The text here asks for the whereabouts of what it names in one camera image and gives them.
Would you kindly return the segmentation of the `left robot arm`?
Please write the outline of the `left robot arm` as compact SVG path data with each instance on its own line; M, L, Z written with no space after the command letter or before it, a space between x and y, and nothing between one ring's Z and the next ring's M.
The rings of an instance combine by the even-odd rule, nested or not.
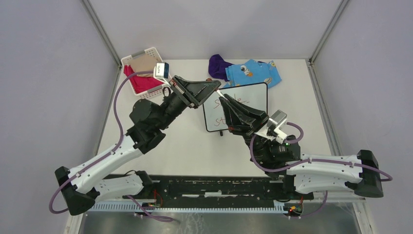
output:
M63 212L73 216L88 211L100 201L116 197L150 197L153 185L145 172L117 178L108 178L108 175L158 146L166 136L163 131L186 108L198 108L220 86L221 82L217 80L188 81L174 76L168 82L169 94L161 104L148 99L138 100L130 113L133 126L127 131L120 129L116 144L76 167L55 170L59 188L49 203L50 212L59 213L53 209L58 193L62 194L67 205Z

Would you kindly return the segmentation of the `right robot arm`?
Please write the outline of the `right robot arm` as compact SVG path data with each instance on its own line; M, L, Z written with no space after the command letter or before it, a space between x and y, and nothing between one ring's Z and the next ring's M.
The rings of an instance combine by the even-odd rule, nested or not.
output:
M269 116L220 94L219 101L228 130L242 136L249 148L250 160L269 177L282 176L282 195L294 199L318 191L351 191L357 196L382 198L382 183L391 177L379 169L369 150L350 156L324 156L303 153L299 136L282 129L292 126L287 114L277 110Z

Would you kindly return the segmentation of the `whiteboard with black frame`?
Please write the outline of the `whiteboard with black frame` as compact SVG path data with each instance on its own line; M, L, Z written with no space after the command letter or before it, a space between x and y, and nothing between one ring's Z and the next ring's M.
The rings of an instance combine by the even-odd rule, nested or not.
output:
M268 90L266 83L241 85L222 88L222 94L228 94L236 101L252 108L267 111ZM204 119L207 132L219 132L228 129L221 102L217 93L212 94L203 103Z

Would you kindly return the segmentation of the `marker pen white barrel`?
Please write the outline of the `marker pen white barrel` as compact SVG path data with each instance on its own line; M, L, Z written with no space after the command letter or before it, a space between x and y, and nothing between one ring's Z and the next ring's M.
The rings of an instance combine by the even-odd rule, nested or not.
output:
M220 97L226 99L226 97L224 96L224 94L223 94L220 90L216 90L216 93L217 93Z

